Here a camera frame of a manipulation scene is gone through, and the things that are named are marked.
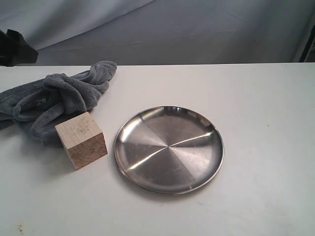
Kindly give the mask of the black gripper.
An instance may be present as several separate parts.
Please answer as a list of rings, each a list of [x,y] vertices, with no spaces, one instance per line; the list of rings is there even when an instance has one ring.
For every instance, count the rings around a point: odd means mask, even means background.
[[[36,63],[38,51],[31,47],[23,36],[15,30],[0,31],[0,65]]]

